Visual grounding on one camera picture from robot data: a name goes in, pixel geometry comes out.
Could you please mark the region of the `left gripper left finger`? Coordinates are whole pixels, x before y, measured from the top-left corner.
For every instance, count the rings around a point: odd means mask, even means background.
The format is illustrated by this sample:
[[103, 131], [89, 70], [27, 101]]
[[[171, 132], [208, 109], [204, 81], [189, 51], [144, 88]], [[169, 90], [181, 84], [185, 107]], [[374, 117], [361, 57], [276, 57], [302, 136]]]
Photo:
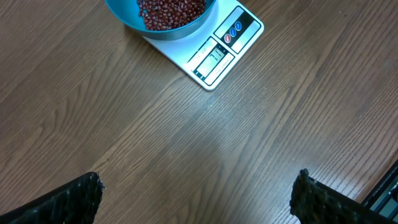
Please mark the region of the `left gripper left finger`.
[[104, 185], [96, 172], [82, 176], [1, 215], [7, 224], [92, 224], [102, 200]]

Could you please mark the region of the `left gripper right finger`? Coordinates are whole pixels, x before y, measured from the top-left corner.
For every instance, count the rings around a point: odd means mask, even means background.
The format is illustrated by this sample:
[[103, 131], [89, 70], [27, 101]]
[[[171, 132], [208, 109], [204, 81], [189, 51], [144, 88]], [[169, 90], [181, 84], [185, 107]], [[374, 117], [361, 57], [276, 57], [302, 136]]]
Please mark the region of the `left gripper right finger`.
[[298, 173], [289, 205], [301, 224], [395, 223], [311, 178], [307, 169]]

